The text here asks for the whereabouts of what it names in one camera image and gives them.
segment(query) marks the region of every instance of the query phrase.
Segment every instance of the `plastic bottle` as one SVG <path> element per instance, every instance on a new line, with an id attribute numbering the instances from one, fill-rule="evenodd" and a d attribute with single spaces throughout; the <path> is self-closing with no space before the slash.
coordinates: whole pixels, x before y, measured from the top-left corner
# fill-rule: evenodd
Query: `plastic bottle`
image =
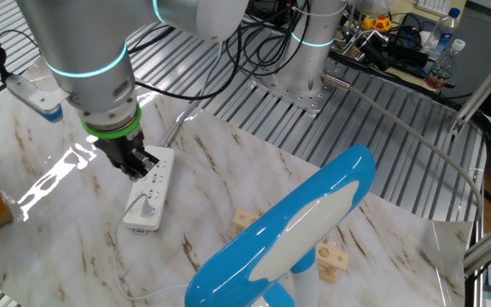
<path id="1" fill-rule="evenodd" d="M 431 31 L 431 35 L 427 38 L 422 52 L 427 54 L 430 59 L 436 60 L 441 52 L 446 48 L 448 41 L 452 37 L 453 32 L 458 27 L 459 9 L 452 8 L 447 16 L 441 17 Z"/>
<path id="2" fill-rule="evenodd" d="M 450 76 L 452 76 L 458 54 L 464 47 L 464 41 L 461 39 L 454 40 L 452 48 L 444 51 L 431 67 L 425 78 L 425 84 L 435 90 L 442 89 Z"/>

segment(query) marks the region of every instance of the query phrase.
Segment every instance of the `metal mounting plate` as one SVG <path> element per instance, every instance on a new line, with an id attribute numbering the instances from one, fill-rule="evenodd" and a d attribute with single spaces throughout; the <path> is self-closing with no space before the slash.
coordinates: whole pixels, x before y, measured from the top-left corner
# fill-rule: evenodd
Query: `metal mounting plate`
<path id="1" fill-rule="evenodd" d="M 326 69 L 333 72 L 337 68 L 336 66 L 332 65 L 332 63 L 327 63 Z M 335 90 L 332 86 L 323 85 L 321 90 L 317 92 L 291 92 L 290 90 L 279 86 L 278 82 L 276 82 L 274 79 L 274 75 L 269 75 L 266 77 L 251 77 L 251 85 L 257 86 L 260 90 L 267 91 L 268 93 L 279 97 L 281 100 L 289 102 L 292 105 L 312 114 L 321 112 Z"/>

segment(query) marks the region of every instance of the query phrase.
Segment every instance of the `marble table surface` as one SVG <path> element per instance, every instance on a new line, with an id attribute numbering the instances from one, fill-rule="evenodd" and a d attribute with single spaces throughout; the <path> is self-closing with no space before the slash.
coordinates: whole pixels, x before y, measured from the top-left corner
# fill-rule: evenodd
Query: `marble table surface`
<path id="1" fill-rule="evenodd" d="M 50 86 L 43 67 L 26 76 Z M 146 144 L 187 106 L 138 96 Z M 93 146 L 74 110 L 51 124 L 0 93 L 0 185 L 15 219 L 0 229 L 0 288 L 24 306 L 183 306 L 184 290 L 130 302 L 114 279 L 113 228 L 131 182 Z M 134 296 L 187 283 L 228 242 L 238 208 L 267 211 L 318 169 L 206 112 L 172 143 L 176 161 L 157 232 L 121 228 L 119 270 Z M 320 307 L 463 306 L 462 259 L 471 223 L 432 222 L 369 194 L 331 233 L 350 254 Z M 281 281 L 292 293 L 290 276 Z"/>

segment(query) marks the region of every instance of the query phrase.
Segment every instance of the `power strip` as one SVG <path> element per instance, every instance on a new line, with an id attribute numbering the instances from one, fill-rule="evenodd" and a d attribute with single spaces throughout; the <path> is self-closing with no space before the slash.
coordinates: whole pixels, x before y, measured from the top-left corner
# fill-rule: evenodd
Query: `power strip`
<path id="1" fill-rule="evenodd" d="M 166 194 L 170 185 L 171 169 L 176 156 L 171 148 L 146 146 L 145 150 L 159 159 L 159 162 L 143 179 L 132 185 L 126 208 L 142 193 L 147 195 L 147 201 L 151 208 L 143 208 L 144 201 L 140 200 L 123 219 L 126 228 L 134 229 L 137 234 L 141 235 L 148 231 L 155 231 L 160 227 Z"/>

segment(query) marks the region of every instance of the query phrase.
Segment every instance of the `small wooden block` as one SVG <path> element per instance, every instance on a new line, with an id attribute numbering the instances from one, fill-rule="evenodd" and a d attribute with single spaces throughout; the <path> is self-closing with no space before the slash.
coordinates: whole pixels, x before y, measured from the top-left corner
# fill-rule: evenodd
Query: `small wooden block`
<path id="1" fill-rule="evenodd" d="M 348 268 L 349 254 L 347 252 L 325 243 L 319 243 L 315 249 L 318 263 L 341 270 Z"/>
<path id="2" fill-rule="evenodd" d="M 349 254 L 329 246 L 327 243 L 319 243 L 316 247 L 317 269 L 323 281 L 334 283 L 337 280 L 338 270 L 346 270 Z"/>
<path id="3" fill-rule="evenodd" d="M 234 218 L 232 219 L 233 229 L 230 234 L 230 240 L 234 239 L 239 235 L 244 229 L 248 228 L 251 224 L 255 223 L 259 219 L 259 216 L 255 213 L 249 211 L 238 209 Z"/>

